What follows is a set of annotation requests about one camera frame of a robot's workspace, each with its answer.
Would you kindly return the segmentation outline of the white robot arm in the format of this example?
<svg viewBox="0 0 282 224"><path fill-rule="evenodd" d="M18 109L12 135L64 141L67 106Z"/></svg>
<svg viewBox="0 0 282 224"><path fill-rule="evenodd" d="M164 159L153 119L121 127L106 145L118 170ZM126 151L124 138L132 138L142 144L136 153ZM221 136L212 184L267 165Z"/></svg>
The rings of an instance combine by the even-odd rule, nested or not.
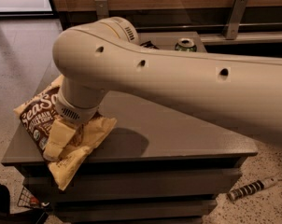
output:
<svg viewBox="0 0 282 224"><path fill-rule="evenodd" d="M145 48L121 17L63 31L52 58L56 109L75 126L119 91L282 147L282 59Z"/></svg>

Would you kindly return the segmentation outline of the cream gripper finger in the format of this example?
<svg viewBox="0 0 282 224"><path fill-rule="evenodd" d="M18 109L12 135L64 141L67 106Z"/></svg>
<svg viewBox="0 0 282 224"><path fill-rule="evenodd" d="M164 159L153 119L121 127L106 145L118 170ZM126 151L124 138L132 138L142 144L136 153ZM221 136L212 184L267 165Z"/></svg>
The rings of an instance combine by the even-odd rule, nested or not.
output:
<svg viewBox="0 0 282 224"><path fill-rule="evenodd" d="M47 144L43 151L43 157L47 161L57 161L66 145L74 137L77 129L77 125L64 119L54 120L49 132Z"/></svg>

